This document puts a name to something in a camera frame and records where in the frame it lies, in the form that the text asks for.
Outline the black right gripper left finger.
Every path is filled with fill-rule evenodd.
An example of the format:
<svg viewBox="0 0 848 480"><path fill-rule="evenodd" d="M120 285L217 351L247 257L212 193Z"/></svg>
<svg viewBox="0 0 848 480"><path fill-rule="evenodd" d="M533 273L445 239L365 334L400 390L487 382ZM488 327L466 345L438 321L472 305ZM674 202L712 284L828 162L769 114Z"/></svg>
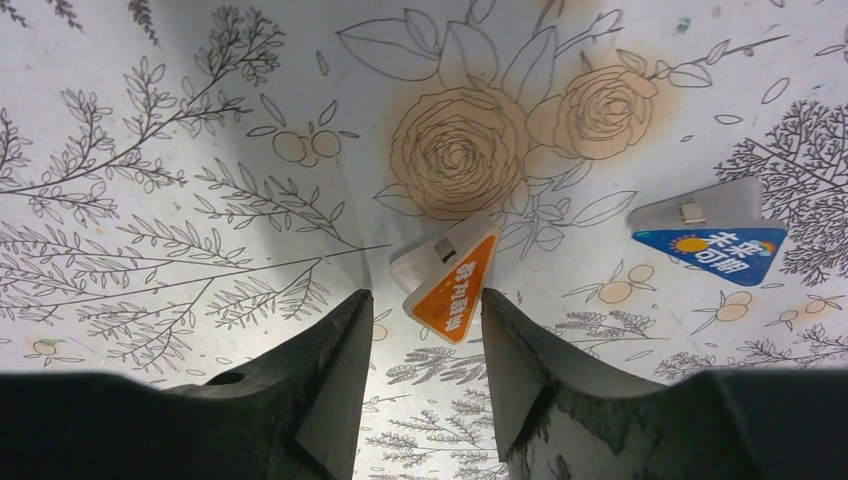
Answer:
<svg viewBox="0 0 848 480"><path fill-rule="evenodd" d="M5 479L348 479L373 336L353 292L313 326L202 385L100 372L1 378Z"/></svg>

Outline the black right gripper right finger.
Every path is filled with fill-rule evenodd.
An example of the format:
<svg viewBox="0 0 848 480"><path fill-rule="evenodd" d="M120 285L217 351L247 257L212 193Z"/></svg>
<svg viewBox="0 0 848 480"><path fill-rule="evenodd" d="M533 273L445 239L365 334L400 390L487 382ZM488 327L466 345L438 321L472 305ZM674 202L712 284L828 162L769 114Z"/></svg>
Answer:
<svg viewBox="0 0 848 480"><path fill-rule="evenodd" d="M513 479L843 479L843 370L707 370L665 386L615 368L485 289L499 459Z"/></svg>

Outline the orange triangle sticker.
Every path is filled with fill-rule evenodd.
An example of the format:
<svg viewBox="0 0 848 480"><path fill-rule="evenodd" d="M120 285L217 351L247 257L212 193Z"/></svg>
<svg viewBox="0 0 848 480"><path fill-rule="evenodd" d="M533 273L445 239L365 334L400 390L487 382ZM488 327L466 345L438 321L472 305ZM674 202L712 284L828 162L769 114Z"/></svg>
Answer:
<svg viewBox="0 0 848 480"><path fill-rule="evenodd" d="M395 252L389 274L406 293L406 315L446 342L462 343L500 236L491 216L478 212Z"/></svg>

